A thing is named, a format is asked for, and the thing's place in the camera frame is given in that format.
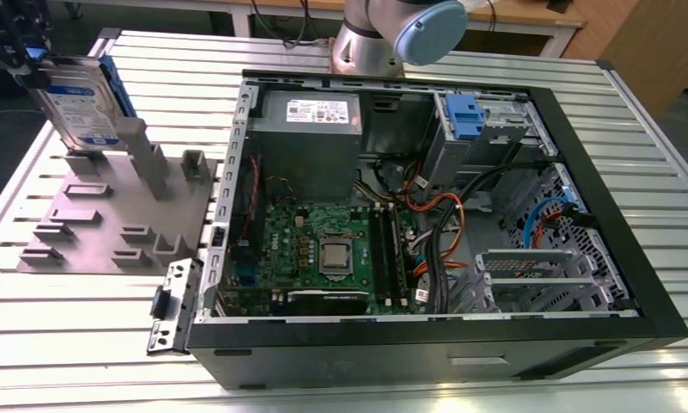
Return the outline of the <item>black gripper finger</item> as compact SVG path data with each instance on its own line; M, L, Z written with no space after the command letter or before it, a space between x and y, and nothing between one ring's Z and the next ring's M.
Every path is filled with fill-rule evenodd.
M26 89L45 89L49 87L49 77L39 71L43 56L42 54L27 55L22 66L13 74L14 79Z

